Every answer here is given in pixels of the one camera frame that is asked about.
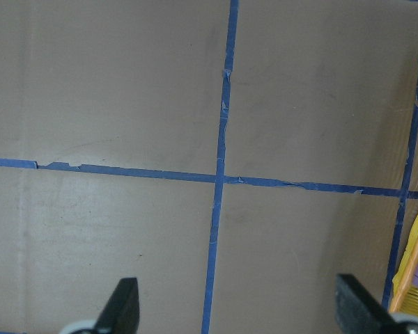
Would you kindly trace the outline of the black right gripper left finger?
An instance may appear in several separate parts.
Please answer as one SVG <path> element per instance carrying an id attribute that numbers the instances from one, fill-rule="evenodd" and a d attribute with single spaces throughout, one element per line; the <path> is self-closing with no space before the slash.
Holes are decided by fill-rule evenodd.
<path id="1" fill-rule="evenodd" d="M 139 329 L 137 278 L 121 278 L 97 319 L 72 322 L 61 333 L 133 334 Z"/>

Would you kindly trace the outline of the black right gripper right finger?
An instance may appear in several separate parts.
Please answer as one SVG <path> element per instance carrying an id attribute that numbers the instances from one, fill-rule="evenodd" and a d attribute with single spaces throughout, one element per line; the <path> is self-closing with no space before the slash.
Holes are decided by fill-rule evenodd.
<path id="1" fill-rule="evenodd" d="M 418 317 L 392 316 L 352 274 L 338 274 L 335 319 L 342 333 L 418 333 Z"/>

